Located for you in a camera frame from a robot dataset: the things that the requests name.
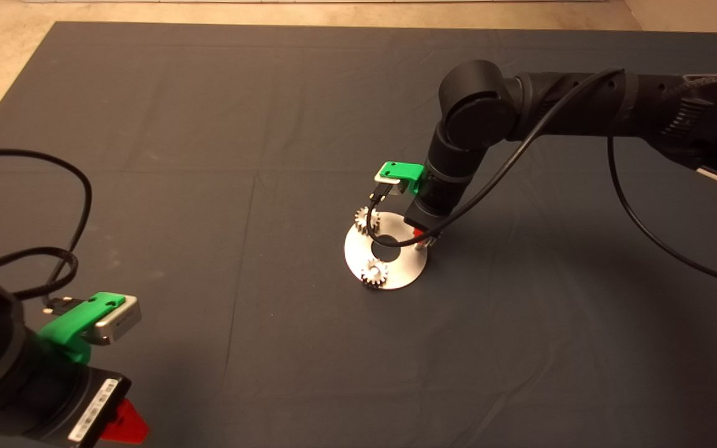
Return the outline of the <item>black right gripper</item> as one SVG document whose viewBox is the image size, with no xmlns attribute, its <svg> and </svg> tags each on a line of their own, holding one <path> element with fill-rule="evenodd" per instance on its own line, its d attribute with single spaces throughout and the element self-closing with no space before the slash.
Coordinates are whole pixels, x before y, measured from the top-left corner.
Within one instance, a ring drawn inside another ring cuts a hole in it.
<svg viewBox="0 0 717 448">
<path fill-rule="evenodd" d="M 458 206 L 469 186 L 469 179 L 424 176 L 415 198 L 404 213 L 404 222 L 413 228 L 413 238 L 419 238 L 444 219 Z"/>
</svg>

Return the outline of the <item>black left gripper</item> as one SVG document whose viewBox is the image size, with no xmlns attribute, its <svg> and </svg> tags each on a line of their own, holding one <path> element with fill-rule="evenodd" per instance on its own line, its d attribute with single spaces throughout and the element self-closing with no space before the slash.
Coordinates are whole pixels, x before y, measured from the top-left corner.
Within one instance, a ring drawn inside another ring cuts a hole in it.
<svg viewBox="0 0 717 448">
<path fill-rule="evenodd" d="M 51 446 L 142 444 L 150 427 L 129 399 L 132 382 L 70 361 L 48 348 L 24 348 L 0 380 L 0 436 Z"/>
</svg>

